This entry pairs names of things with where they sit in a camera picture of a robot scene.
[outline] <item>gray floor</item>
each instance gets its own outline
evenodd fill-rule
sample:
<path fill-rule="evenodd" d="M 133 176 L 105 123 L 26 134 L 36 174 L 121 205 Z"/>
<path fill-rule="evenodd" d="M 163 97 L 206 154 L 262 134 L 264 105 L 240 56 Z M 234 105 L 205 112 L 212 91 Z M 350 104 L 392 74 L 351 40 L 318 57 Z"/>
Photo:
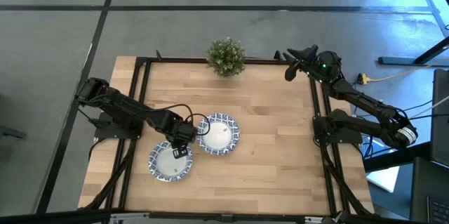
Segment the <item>gray floor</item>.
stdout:
<path fill-rule="evenodd" d="M 103 2 L 0 0 L 0 4 Z M 426 6 L 425 0 L 113 0 L 112 4 Z M 442 12 L 446 11 L 443 6 L 438 5 Z M 0 124 L 28 133 L 23 141 L 2 138 L 0 142 L 2 216 L 33 211 L 98 16 L 98 12 L 0 11 Z M 415 57 L 443 35 L 428 14 L 109 12 L 90 76 L 110 79 L 118 55 L 154 56 L 158 49 L 165 57 L 204 57 L 212 40 L 225 37 L 241 40 L 249 56 L 261 58 L 272 58 L 278 49 L 317 44 L 337 52 L 343 58 L 345 77 L 354 79 L 360 72 L 378 78 L 408 70 L 379 66 L 375 60 L 384 55 Z M 432 69 L 420 70 L 359 88 L 407 108 L 431 99 L 432 76 Z M 98 113 L 86 111 L 93 116 Z M 415 126 L 419 141 L 428 141 L 430 120 L 416 121 Z M 49 211 L 76 208 L 93 132 L 83 117 L 76 118 Z"/>

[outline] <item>wooden tabletop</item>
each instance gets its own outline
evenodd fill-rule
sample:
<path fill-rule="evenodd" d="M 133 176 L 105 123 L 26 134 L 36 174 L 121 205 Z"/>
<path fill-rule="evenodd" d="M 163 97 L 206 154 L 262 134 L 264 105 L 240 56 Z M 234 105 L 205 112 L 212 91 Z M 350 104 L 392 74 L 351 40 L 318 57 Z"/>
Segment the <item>wooden tabletop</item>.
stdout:
<path fill-rule="evenodd" d="M 134 62 L 135 57 L 130 56 L 116 59 L 112 87 L 128 94 Z M 152 63 L 146 105 L 161 108 L 185 103 L 197 113 L 228 114 L 239 123 L 241 139 L 225 156 L 212 156 L 197 142 L 191 144 L 192 169 L 182 180 L 167 183 L 155 179 L 148 169 L 149 153 L 165 138 L 145 124 L 135 151 L 126 210 L 329 214 L 321 155 L 312 141 L 314 108 L 309 79 L 299 73 L 287 82 L 285 70 L 285 65 L 246 65 L 240 75 L 223 79 L 201 63 Z M 321 88 L 318 90 L 324 114 Z M 331 99 L 331 106 L 350 112 L 345 101 Z M 184 118 L 188 115 L 184 107 L 173 111 Z M 105 140 L 93 150 L 79 206 L 90 203 L 109 179 L 116 146 L 117 140 Z M 350 144 L 339 144 L 339 148 L 348 186 L 372 211 L 360 153 Z M 335 198 L 340 200 L 333 182 Z M 113 206 L 118 205 L 120 188 L 121 181 Z"/>

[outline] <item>plate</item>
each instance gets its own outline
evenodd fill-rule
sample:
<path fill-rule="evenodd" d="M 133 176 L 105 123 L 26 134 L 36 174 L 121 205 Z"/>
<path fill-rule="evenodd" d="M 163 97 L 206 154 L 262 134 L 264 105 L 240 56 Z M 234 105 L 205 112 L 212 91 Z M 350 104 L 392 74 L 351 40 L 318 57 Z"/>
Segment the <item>plate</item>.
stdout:
<path fill-rule="evenodd" d="M 187 146 L 187 156 L 175 159 L 171 144 L 165 140 L 149 153 L 149 172 L 158 180 L 173 182 L 184 178 L 189 173 L 194 155 Z"/>
<path fill-rule="evenodd" d="M 236 147 L 240 138 L 240 128 L 229 115 L 215 113 L 208 116 L 210 132 L 204 136 L 196 136 L 199 146 L 209 154 L 224 155 Z M 208 131 L 209 124 L 203 119 L 198 126 L 198 134 Z"/>

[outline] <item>green plant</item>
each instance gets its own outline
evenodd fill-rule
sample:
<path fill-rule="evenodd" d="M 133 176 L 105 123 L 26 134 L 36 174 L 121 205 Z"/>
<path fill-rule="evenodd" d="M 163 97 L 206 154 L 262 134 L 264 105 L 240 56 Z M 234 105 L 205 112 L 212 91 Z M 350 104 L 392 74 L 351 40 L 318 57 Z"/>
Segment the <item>green plant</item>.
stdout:
<path fill-rule="evenodd" d="M 208 66 L 220 77 L 231 77 L 245 69 L 245 49 L 231 38 L 215 40 L 207 50 Z"/>

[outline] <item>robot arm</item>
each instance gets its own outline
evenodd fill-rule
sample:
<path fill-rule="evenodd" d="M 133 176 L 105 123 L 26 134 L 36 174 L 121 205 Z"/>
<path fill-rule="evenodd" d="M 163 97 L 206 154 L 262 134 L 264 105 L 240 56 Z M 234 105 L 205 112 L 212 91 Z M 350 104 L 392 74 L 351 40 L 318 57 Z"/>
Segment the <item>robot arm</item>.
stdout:
<path fill-rule="evenodd" d="M 350 117 L 342 110 L 335 110 L 325 117 L 324 133 L 332 133 L 338 128 L 345 127 L 378 137 L 386 145 L 396 149 L 405 148 L 416 141 L 416 128 L 411 125 L 405 112 L 352 88 L 341 72 L 342 59 L 331 51 L 317 55 L 317 50 L 318 46 L 313 45 L 303 51 L 288 49 L 291 55 L 283 53 L 290 63 L 290 67 L 286 70 L 286 80 L 292 81 L 297 70 L 305 72 L 312 79 L 319 81 L 330 97 L 346 100 L 379 121 L 379 123 L 364 121 Z"/>
<path fill-rule="evenodd" d="M 175 158 L 187 154 L 187 144 L 195 141 L 196 128 L 168 109 L 152 109 L 123 95 L 103 79 L 90 78 L 80 88 L 75 98 L 81 105 L 99 107 L 113 118 L 115 125 L 133 130 L 142 121 L 166 136 L 174 149 Z"/>

